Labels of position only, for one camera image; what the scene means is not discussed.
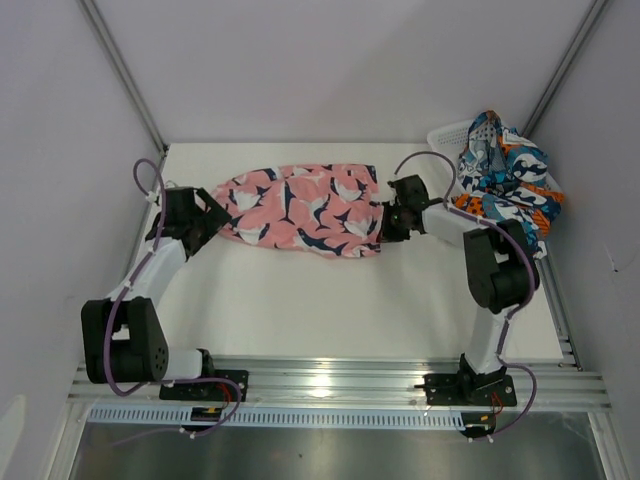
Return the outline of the pink shark print shorts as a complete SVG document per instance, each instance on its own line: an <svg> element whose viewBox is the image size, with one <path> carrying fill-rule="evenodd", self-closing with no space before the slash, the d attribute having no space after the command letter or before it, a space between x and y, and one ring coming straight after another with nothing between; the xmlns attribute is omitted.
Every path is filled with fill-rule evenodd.
<svg viewBox="0 0 640 480"><path fill-rule="evenodd" d="M221 235L254 247L361 259L381 252L376 167L306 164L253 170L218 185Z"/></svg>

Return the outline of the blue orange patterned shorts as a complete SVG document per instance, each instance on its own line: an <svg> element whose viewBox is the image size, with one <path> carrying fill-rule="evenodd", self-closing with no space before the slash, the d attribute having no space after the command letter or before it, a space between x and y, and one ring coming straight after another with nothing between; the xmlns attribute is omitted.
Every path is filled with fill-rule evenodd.
<svg viewBox="0 0 640 480"><path fill-rule="evenodd" d="M547 255L546 237L565 196L549 184L548 155L536 144L487 110L468 129L457 179L457 209L495 223L520 222L533 257Z"/></svg>

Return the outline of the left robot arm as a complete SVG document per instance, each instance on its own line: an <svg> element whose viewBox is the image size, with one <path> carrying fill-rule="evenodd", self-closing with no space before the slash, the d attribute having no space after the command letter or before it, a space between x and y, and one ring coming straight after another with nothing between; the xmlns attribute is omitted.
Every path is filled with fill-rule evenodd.
<svg viewBox="0 0 640 480"><path fill-rule="evenodd" d="M203 349L168 346L156 308L171 280L231 215L204 189L169 188L144 237L137 265L107 297L81 309L86 372L94 384L182 381L197 400L216 390Z"/></svg>

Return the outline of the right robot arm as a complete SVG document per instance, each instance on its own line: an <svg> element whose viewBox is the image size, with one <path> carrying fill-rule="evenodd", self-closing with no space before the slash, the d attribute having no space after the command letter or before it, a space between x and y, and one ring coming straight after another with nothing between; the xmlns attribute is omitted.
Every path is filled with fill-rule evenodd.
<svg viewBox="0 0 640 480"><path fill-rule="evenodd" d="M417 175L388 183L394 199L383 204L381 240L402 242L416 231L464 253L469 292L477 305L469 347L454 374L427 374L421 388L430 405L487 406L495 397L514 406L516 397L503 360L511 320L539 287L539 275L521 223L492 223L430 198Z"/></svg>

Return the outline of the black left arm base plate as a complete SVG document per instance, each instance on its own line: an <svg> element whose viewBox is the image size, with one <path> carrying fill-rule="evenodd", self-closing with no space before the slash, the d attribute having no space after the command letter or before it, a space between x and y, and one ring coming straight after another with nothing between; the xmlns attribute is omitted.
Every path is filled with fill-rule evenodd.
<svg viewBox="0 0 640 480"><path fill-rule="evenodd" d="M237 392L231 385L236 384L241 391L241 401L246 400L249 386L249 372L247 370L216 370L215 378L222 381L186 380L176 381L172 387L161 386L159 398L165 401L211 401L211 402L235 402Z"/></svg>

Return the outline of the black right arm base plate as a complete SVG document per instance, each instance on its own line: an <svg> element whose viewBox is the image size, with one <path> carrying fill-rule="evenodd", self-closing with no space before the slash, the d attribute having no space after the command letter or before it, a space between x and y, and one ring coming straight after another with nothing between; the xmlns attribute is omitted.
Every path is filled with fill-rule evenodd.
<svg viewBox="0 0 640 480"><path fill-rule="evenodd" d="M422 391L430 406L506 406L517 405L513 379L504 375L496 382L475 385L468 376L453 373L431 373L413 386Z"/></svg>

